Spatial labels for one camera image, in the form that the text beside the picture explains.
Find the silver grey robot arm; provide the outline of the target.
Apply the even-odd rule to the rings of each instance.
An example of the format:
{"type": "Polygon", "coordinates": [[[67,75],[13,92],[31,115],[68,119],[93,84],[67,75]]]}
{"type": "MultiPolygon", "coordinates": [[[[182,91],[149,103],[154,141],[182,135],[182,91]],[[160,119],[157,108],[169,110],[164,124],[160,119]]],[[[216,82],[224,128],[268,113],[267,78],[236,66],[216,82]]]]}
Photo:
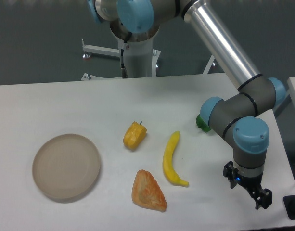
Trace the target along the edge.
{"type": "Polygon", "coordinates": [[[233,148],[233,160],[223,169],[231,187],[240,185],[256,208],[268,208],[272,191],[261,181],[269,128],[258,118],[285,98],[284,85],[264,78],[244,53],[207,0],[89,0],[92,18],[109,22],[118,39],[122,78],[152,77],[152,39],[160,25],[175,17],[190,24],[238,90],[228,100],[212,97],[200,109],[197,126],[214,130],[233,148]]]}

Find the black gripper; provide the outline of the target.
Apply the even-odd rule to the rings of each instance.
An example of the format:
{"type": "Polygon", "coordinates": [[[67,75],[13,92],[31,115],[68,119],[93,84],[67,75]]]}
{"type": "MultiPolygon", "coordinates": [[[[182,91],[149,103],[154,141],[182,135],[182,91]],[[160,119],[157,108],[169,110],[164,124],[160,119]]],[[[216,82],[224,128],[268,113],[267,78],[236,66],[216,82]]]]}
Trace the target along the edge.
{"type": "Polygon", "coordinates": [[[248,177],[234,167],[233,162],[229,161],[223,169],[223,176],[230,182],[230,188],[233,189],[237,184],[247,190],[251,198],[254,199],[255,209],[267,209],[272,204],[272,191],[261,188],[262,173],[254,177],[248,177]]]}

